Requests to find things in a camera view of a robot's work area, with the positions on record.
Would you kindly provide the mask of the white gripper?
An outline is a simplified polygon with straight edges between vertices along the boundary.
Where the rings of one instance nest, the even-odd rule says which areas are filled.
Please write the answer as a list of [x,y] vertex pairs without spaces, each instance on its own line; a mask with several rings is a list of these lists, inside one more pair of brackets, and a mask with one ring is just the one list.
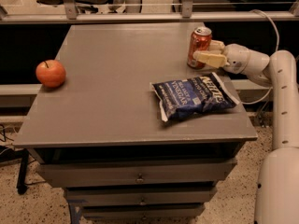
[[208,47],[209,50],[223,51],[223,54],[206,50],[197,50],[192,56],[200,63],[207,64],[214,68],[224,67],[224,70],[232,74],[245,74],[245,69],[249,63],[249,49],[230,44],[225,47],[219,40],[212,40]]

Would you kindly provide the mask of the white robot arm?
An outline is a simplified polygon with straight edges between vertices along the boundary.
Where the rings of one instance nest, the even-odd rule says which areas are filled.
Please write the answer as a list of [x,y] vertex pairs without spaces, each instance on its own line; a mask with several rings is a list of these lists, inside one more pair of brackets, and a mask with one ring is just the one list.
[[287,50],[268,56],[220,41],[192,56],[232,74],[265,76],[259,84],[273,91],[272,151],[258,176],[254,224],[299,224],[299,91],[294,57]]

